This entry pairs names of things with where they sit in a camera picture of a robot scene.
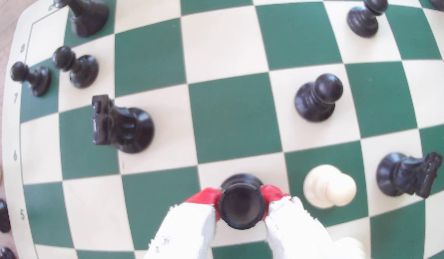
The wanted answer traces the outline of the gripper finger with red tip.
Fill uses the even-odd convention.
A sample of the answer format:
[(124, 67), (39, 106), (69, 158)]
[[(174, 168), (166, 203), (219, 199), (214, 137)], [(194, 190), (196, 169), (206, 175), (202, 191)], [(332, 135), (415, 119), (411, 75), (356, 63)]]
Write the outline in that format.
[(322, 223), (304, 209), (296, 196), (273, 185), (263, 185), (266, 241), (274, 259), (338, 259), (335, 246)]
[(171, 207), (144, 258), (206, 259), (220, 220), (221, 194), (221, 189), (207, 187)]

